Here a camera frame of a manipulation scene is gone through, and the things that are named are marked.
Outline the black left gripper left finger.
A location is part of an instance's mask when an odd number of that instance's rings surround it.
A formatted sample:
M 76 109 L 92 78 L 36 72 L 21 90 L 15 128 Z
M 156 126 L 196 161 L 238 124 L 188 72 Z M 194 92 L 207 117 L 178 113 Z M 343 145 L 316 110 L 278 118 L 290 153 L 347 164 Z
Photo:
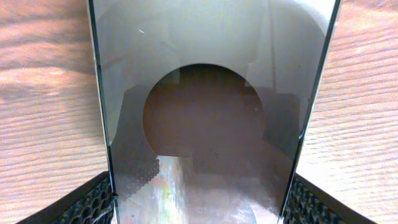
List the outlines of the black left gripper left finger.
M 113 217 L 114 195 L 105 171 L 18 224 L 110 224 Z

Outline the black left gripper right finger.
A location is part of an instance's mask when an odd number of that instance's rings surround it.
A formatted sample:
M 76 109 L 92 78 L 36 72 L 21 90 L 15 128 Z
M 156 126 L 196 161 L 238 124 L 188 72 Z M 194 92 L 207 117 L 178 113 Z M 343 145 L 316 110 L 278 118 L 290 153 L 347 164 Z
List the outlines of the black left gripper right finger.
M 376 224 L 298 174 L 292 179 L 281 223 Z

